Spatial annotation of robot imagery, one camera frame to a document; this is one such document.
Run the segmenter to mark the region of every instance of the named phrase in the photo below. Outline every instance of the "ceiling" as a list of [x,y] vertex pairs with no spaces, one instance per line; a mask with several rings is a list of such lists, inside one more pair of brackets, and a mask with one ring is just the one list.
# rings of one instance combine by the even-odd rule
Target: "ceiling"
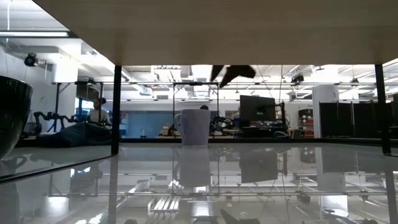
[[398,2],[34,0],[117,65],[374,64]]
[[[126,64],[124,66],[124,71],[126,77],[131,82],[190,82],[190,81],[198,81],[203,79],[205,81],[208,81],[210,77],[209,71],[207,72],[194,72],[194,70],[191,68],[191,66],[184,65],[187,62],[195,62],[195,63],[190,63],[190,64],[198,64],[199,62],[206,62],[209,58],[215,57],[215,55],[218,55],[218,59],[226,60],[224,62],[234,62],[234,60],[241,60],[240,62],[247,62],[253,63],[253,62],[261,62],[259,65],[252,65],[252,67],[256,70],[256,76],[255,78],[252,79],[247,79],[243,77],[238,77],[233,80],[233,83],[226,86],[224,88],[225,94],[224,96],[232,97],[232,98],[239,98],[240,94],[253,94],[254,90],[270,90],[267,91],[270,93],[270,95],[275,95],[279,94],[279,90],[282,89],[282,96],[288,93],[296,93],[300,92],[302,95],[306,95],[311,92],[310,86],[291,86],[289,83],[294,75],[302,74],[305,77],[304,82],[345,82],[348,83],[350,82],[354,77],[358,78],[358,80],[361,83],[374,83],[375,82],[375,76],[374,76],[374,66],[371,64],[364,64],[364,63],[374,63],[369,62],[367,60],[359,60],[361,62],[360,64],[357,65],[333,65],[331,63],[324,63],[323,61],[318,61],[318,60],[311,60],[310,63],[291,63],[291,64],[285,64],[285,65],[278,65],[278,64],[271,64],[271,62],[281,62],[279,61],[280,54],[284,55],[284,62],[301,62],[305,61],[305,57],[308,56],[308,52],[306,51],[300,51],[300,47],[297,47],[296,45],[293,44],[293,42],[289,42],[289,44],[277,44],[280,48],[280,51],[276,52],[273,51],[273,47],[269,47],[268,38],[275,36],[275,30],[277,24],[279,25],[285,25],[285,28],[289,28],[292,33],[289,34],[289,37],[292,39],[292,41],[300,41],[300,40],[294,40],[294,32],[295,30],[302,30],[302,29],[318,29],[321,25],[324,27],[329,27],[330,30],[341,29],[341,27],[345,28],[352,28],[352,27],[357,27],[359,25],[363,27],[367,26],[375,26],[378,27],[380,24],[379,22],[387,22],[386,17],[392,17],[392,15],[389,13],[390,10],[387,10],[385,7],[385,4],[380,3],[377,5],[373,5],[371,2],[362,2],[363,5],[359,9],[353,9],[355,6],[355,2],[351,2],[349,5],[347,5],[347,9],[352,10],[353,15],[355,13],[358,13],[359,11],[365,12],[369,7],[375,7],[376,11],[381,11],[381,10],[386,10],[385,11],[385,16],[382,18],[375,19],[374,21],[367,21],[364,17],[359,16],[355,19],[352,19],[352,21],[346,23],[344,26],[342,25],[343,19],[346,19],[346,11],[347,9],[340,9],[334,5],[334,3],[327,3],[329,4],[329,8],[323,9],[323,12],[326,13],[326,15],[321,15],[317,14],[316,12],[313,12],[319,5],[318,4],[312,4],[309,6],[308,4],[312,1],[305,1],[303,3],[303,6],[308,6],[306,10],[303,9],[302,6],[297,8],[297,11],[295,12],[295,15],[298,15],[300,12],[307,12],[308,13],[308,18],[307,18],[307,24],[303,25],[300,24],[299,21],[294,21],[292,22],[292,16],[289,14],[291,13],[291,8],[288,7],[286,9],[281,8],[279,6],[279,3],[272,3],[270,7],[264,8],[264,11],[262,14],[260,14],[256,9],[254,8],[247,8],[246,6],[242,6],[243,12],[248,12],[251,11],[252,14],[247,16],[247,19],[253,22],[256,22],[255,24],[258,24],[259,21],[263,22],[262,27],[264,29],[255,29],[254,25],[248,26],[247,29],[242,28],[242,22],[237,21],[235,18],[231,17],[231,13],[237,11],[237,3],[236,2],[231,2],[231,4],[228,7],[225,7],[225,9],[220,9],[220,5],[214,5],[213,7],[210,7],[209,12],[213,12],[215,10],[220,10],[220,13],[223,13],[223,18],[219,18],[214,15],[208,15],[208,17],[204,18],[201,12],[201,10],[208,9],[208,4],[207,2],[203,3],[195,3],[198,5],[199,12],[195,12],[194,16],[197,16],[197,18],[200,18],[201,20],[198,21],[195,18],[188,18],[187,21],[190,21],[192,23],[192,27],[188,27],[188,25],[184,22],[179,22],[178,19],[180,18],[181,15],[185,15],[187,12],[182,12],[178,15],[170,16],[166,14],[168,11],[173,11],[174,9],[163,9],[160,11],[160,9],[156,9],[155,11],[157,12],[157,16],[148,18],[147,15],[144,15],[143,12],[147,10],[147,6],[145,3],[137,3],[135,2],[133,5],[132,3],[128,1],[123,1],[123,0],[117,0],[117,4],[112,4],[109,5],[110,3],[107,1],[101,1],[98,3],[98,5],[95,7],[96,10],[104,10],[104,7],[107,6],[109,9],[114,9],[112,10],[106,10],[103,11],[103,14],[107,14],[111,20],[113,20],[114,23],[112,24],[117,24],[118,22],[119,25],[118,27],[111,27],[111,23],[108,21],[101,21],[98,22],[97,24],[93,24],[93,19],[97,18],[97,15],[91,15],[93,13],[94,9],[88,9],[88,6],[91,5],[91,1],[86,1],[86,4],[84,6],[80,6],[81,9],[78,10],[78,12],[81,12],[81,10],[85,10],[85,13],[78,13],[75,10],[77,9],[70,9],[69,7],[75,4],[78,4],[78,1],[72,1],[72,0],[66,0],[63,2],[60,2],[59,4],[57,3],[56,6],[53,6],[52,3],[48,3],[46,0],[37,0],[39,4],[41,4],[46,10],[49,12],[54,11],[55,13],[53,14],[55,17],[59,18],[62,20],[62,23],[67,25],[68,27],[72,28],[74,32],[77,32],[82,38],[88,41],[87,44],[85,41],[81,39],[9,39],[8,46],[12,49],[12,51],[16,51],[18,53],[18,56],[21,58],[26,55],[27,52],[22,51],[23,54],[21,54],[22,49],[31,49],[34,47],[34,49],[37,49],[38,57],[41,60],[45,60],[47,63],[59,63],[59,58],[60,57],[71,57],[76,62],[80,65],[79,66],[79,77],[93,77],[96,81],[99,82],[112,82],[113,81],[113,69],[114,69],[114,64],[111,62],[118,62],[115,60],[115,57],[113,57],[112,51],[108,51],[107,48],[109,47],[109,40],[108,38],[112,37],[112,32],[107,32],[102,33],[101,35],[97,36],[95,40],[90,39],[90,35],[88,36],[88,39],[85,38],[85,31],[81,31],[80,28],[82,28],[82,24],[87,24],[89,27],[86,27],[85,30],[90,30],[92,31],[93,34],[97,34],[98,32],[103,32],[105,28],[109,30],[116,30],[122,35],[119,35],[121,38],[120,41],[114,42],[113,49],[118,49],[118,52],[121,53],[119,56],[123,56],[124,52],[129,49],[131,46],[131,40],[138,38],[144,34],[150,34],[150,37],[147,37],[148,42],[139,42],[140,44],[134,44],[134,49],[135,50],[130,50],[129,52],[132,52],[126,57],[120,58],[121,60],[127,60],[129,61],[130,59],[134,58],[134,63],[123,63]],[[158,2],[158,7],[164,7],[163,4]],[[81,21],[84,22],[79,22],[79,24],[76,24],[76,21],[71,21],[68,18],[64,21],[64,15],[63,12],[59,12],[59,15],[57,14],[58,12],[58,7],[64,7],[65,11],[68,11],[69,14],[73,14],[73,18],[78,18],[76,21],[79,21],[79,18]],[[131,9],[133,6],[136,6],[139,9],[142,9],[143,11],[138,11],[138,10],[132,10],[131,13],[129,13],[128,16],[124,15],[122,12],[125,11],[125,9],[120,9],[120,7],[126,7],[128,9]],[[334,18],[333,16],[329,15],[331,10],[334,10],[337,12],[342,13],[341,18],[338,20]],[[121,18],[116,17],[117,15],[114,14],[117,10],[121,10],[121,14],[124,16],[123,21],[120,21]],[[270,19],[271,14],[275,14],[276,12],[283,12],[284,18],[283,19]],[[136,24],[136,23],[128,23],[131,19],[136,18],[136,16],[141,16],[140,21],[146,21],[144,24],[146,26],[143,26],[142,24]],[[159,16],[163,16],[164,20],[163,22],[159,22]],[[314,18],[319,17],[323,18],[322,20],[319,20],[318,23],[314,22]],[[209,21],[216,21],[215,24],[209,25]],[[225,27],[220,28],[220,25],[225,24],[226,21],[230,22],[235,22],[236,23],[236,28],[231,29],[231,30],[236,30],[239,28],[239,32],[237,31],[226,31]],[[159,22],[159,24],[167,25],[165,27],[168,27],[167,29],[165,27],[159,27],[155,22]],[[179,26],[187,28],[186,30],[180,31]],[[389,27],[393,27],[394,24],[393,22],[389,21],[386,23],[386,25],[389,25]],[[147,30],[146,27],[152,27],[153,30]],[[60,22],[58,22],[56,19],[54,19],[52,16],[50,16],[48,13],[46,13],[42,8],[40,8],[38,5],[36,5],[35,2],[33,1],[26,1],[26,0],[13,0],[13,1],[0,1],[0,30],[44,30],[44,31],[49,31],[49,30],[68,30],[64,25],[62,25]],[[225,41],[228,43],[228,41],[233,40],[234,38],[240,38],[241,42],[237,42],[236,44],[231,44],[229,45],[230,48],[220,51],[220,52],[213,52],[214,50],[219,49],[220,47],[225,47],[224,42],[216,41],[216,44],[219,44],[220,46],[214,46],[212,43],[207,42],[207,37],[203,36],[202,33],[199,33],[199,31],[206,31],[211,29],[211,32],[208,32],[212,36],[216,37],[218,35],[224,35],[225,32],[234,34],[232,39],[226,38]],[[253,35],[253,29],[257,32],[256,35]],[[283,33],[285,32],[283,29],[280,27],[278,28],[280,31]],[[179,35],[173,34],[174,32],[179,31]],[[342,41],[345,38],[350,38],[347,37],[347,34],[350,32],[345,32],[344,38],[340,38]],[[170,46],[173,46],[168,38],[164,37],[169,37],[169,35],[173,34],[173,38],[176,38],[178,40],[181,40],[177,48],[170,49]],[[195,35],[195,38],[193,38],[193,42],[189,42],[190,44],[187,44],[188,42],[186,41],[187,37],[190,37],[191,35]],[[261,43],[257,45],[256,49],[253,48],[251,43],[247,43],[247,37],[248,35],[253,37],[254,39],[251,40],[250,42],[253,43]],[[264,40],[259,41],[256,40],[256,38],[260,38],[259,36],[261,35],[261,38]],[[206,41],[204,42],[205,45],[200,45],[200,42],[198,43],[197,41],[204,41],[203,38],[206,37]],[[101,45],[97,45],[97,41],[102,41],[104,39],[107,39],[106,42],[102,43]],[[5,39],[0,39],[2,42],[0,42],[1,45],[4,45]],[[155,41],[156,43],[152,43],[153,45],[148,45],[149,42]],[[122,46],[121,44],[124,44],[127,42],[127,45],[123,45],[124,47],[122,49],[119,49],[118,47]],[[165,45],[159,46],[158,43],[162,42],[167,42]],[[250,55],[245,54],[246,50],[243,50],[240,46],[240,44],[244,43],[245,46],[247,46],[249,49],[251,48],[251,53]],[[320,53],[322,55],[320,56],[319,53],[312,54],[312,58],[320,58],[322,59],[323,57],[326,57],[327,55],[331,55],[332,52],[329,51],[328,47],[329,45],[325,45],[326,47],[319,48]],[[191,49],[192,47],[198,47],[200,46],[200,49]],[[286,52],[284,47],[289,46],[290,50],[289,52]],[[305,45],[303,43],[300,44],[301,47],[306,47],[311,50],[312,46],[311,45]],[[49,47],[55,47],[56,49],[54,50],[55,52],[46,52]],[[349,51],[355,52],[355,46],[351,46],[348,48]],[[292,56],[294,56],[297,52],[303,53],[302,59],[300,60],[289,60]],[[341,56],[341,58],[345,58],[347,55],[351,55],[352,53],[350,52],[344,52]],[[263,57],[274,57],[271,60],[264,60]],[[179,57],[182,57],[183,60],[179,60],[179,63],[166,63],[166,62],[173,62],[174,60],[178,59]],[[157,75],[156,72],[151,70],[151,65],[153,64],[176,64],[179,65],[181,70],[178,74],[174,75],[165,75],[160,74]],[[317,73],[317,69],[320,67],[317,65],[322,65],[321,68],[331,68],[333,67],[335,69],[335,78],[333,80],[330,79],[330,74],[326,74],[323,77],[317,77],[314,75],[314,73]],[[220,73],[220,76],[216,81],[220,82],[225,71],[222,71]],[[396,82],[396,76],[398,75],[398,63],[397,60],[393,60],[391,62],[385,63],[384,64],[384,76],[385,76],[385,82]],[[150,86],[152,87],[153,93],[152,95],[164,95],[168,94],[170,92],[170,88],[167,86]],[[348,91],[353,89],[354,87],[352,86],[339,86],[341,91]],[[137,86],[137,85],[123,85],[122,91],[135,91],[135,90],[142,90],[143,87]],[[369,93],[370,96],[374,96],[374,85],[367,85],[367,86],[361,86],[361,88],[358,88],[356,92],[360,93]],[[104,88],[105,91],[113,91],[113,86],[112,85],[107,85]],[[183,90],[186,91],[196,91],[194,88],[189,89],[189,88],[184,88]]]

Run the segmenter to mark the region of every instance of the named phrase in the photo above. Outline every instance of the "dark object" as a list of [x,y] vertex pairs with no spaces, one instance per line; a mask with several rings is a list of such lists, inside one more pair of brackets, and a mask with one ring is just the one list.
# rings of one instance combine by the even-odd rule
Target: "dark object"
[[[360,190],[360,193],[369,193],[367,190]],[[366,201],[369,200],[369,196],[368,195],[362,195],[362,200]]]
[[225,199],[226,200],[228,200],[228,201],[231,201],[232,200],[232,196],[230,196],[230,195],[227,195],[227,196],[225,196]]
[[78,123],[59,133],[36,137],[39,147],[104,146],[111,144],[111,132],[94,124]]
[[392,96],[392,123],[393,126],[398,126],[398,93]]
[[265,149],[240,150],[241,182],[253,183],[278,179],[277,153]]
[[[224,65],[214,65],[211,70],[210,81],[213,82],[220,71],[224,68]],[[226,68],[226,73],[223,80],[221,81],[220,88],[223,88],[236,77],[242,76],[246,78],[254,78],[256,76],[256,71],[250,65],[231,65]]]
[[[389,124],[394,124],[393,104],[386,104],[386,119]],[[356,138],[380,138],[380,125],[378,117],[379,103],[355,103],[353,105],[354,130]]]
[[315,149],[300,147],[300,161],[306,164],[316,163]]
[[362,224],[377,224],[377,221],[366,219],[362,221]]
[[[57,94],[55,95],[55,114],[58,114],[58,106],[60,104],[60,87],[61,83],[57,83]],[[57,120],[54,120],[53,131],[57,132]]]
[[195,221],[193,221],[192,224],[198,224],[198,223],[218,224],[218,221],[216,217],[198,217],[195,219]]
[[275,129],[272,127],[243,127],[242,133],[239,134],[241,138],[273,138]]
[[275,121],[275,99],[260,96],[240,96],[239,127],[251,121]]
[[101,99],[99,99],[99,100],[101,100],[101,105],[104,105],[106,103],[106,99],[103,98],[103,97]]
[[359,83],[357,78],[353,78],[351,81],[349,81],[350,83]]
[[323,138],[354,137],[351,104],[320,103],[320,120]]
[[297,200],[301,201],[304,204],[310,204],[311,202],[311,197],[305,194],[305,192],[301,190],[296,190],[296,193],[299,193],[300,195],[297,196]]
[[206,105],[203,105],[203,106],[200,107],[200,109],[201,109],[201,110],[209,110],[209,107],[206,106]]
[[19,140],[30,111],[33,87],[13,78],[0,76],[0,159],[7,155]]
[[302,138],[303,137],[302,132],[303,132],[303,130],[301,130],[301,129],[293,130],[292,138]]
[[223,134],[227,134],[224,132],[224,129],[234,129],[236,126],[231,119],[216,114],[210,122],[210,132],[221,131]]
[[26,66],[34,68],[39,64],[39,60],[37,60],[35,53],[27,54],[27,57],[24,60]]
[[112,155],[119,153],[119,137],[120,137],[120,92],[122,85],[122,66],[115,65],[113,76],[113,110],[112,110]]
[[298,75],[292,77],[291,83],[294,83],[294,85],[298,85],[302,82],[304,82],[304,76],[302,74],[298,74]]
[[224,209],[221,209],[221,215],[223,216],[226,224],[260,224],[260,221],[257,218],[237,220]]
[[319,65],[319,67],[317,68],[317,69],[315,69],[316,71],[322,71],[322,70],[324,70],[324,68],[322,68],[322,66],[321,65]]
[[136,220],[128,219],[124,222],[124,224],[138,224]]

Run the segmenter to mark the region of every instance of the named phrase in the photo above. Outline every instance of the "white pillar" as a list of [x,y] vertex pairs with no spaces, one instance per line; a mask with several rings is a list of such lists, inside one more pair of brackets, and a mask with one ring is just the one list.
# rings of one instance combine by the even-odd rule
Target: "white pillar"
[[[53,65],[53,82],[75,82],[77,81],[78,64],[70,59],[61,60]],[[76,85],[69,85],[62,90],[58,101],[58,114],[70,117],[75,114]],[[65,121],[65,127],[72,125]],[[57,131],[61,128],[60,122],[57,124]]]
[[321,120],[319,103],[331,103],[339,100],[337,85],[315,86],[312,88],[314,137],[321,138]]

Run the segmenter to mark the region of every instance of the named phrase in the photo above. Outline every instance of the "glass tabletop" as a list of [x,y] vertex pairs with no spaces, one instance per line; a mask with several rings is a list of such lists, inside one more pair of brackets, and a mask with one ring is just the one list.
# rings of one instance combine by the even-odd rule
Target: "glass tabletop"
[[0,179],[67,166],[111,155],[111,146],[17,147],[0,160]]
[[121,144],[117,157],[0,185],[0,215],[7,224],[390,223],[396,166],[372,146]]

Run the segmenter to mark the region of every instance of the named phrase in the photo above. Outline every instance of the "fluorescent light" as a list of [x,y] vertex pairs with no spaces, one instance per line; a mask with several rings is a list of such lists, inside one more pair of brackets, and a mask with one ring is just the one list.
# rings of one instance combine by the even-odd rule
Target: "fluorescent light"
[[130,82],[130,85],[173,85],[172,82]]
[[69,34],[68,34],[68,32],[0,31],[0,37],[69,37]]
[[293,71],[296,70],[299,66],[300,66],[300,65],[294,66],[292,69],[290,69],[290,70],[287,72],[287,74],[293,72]]

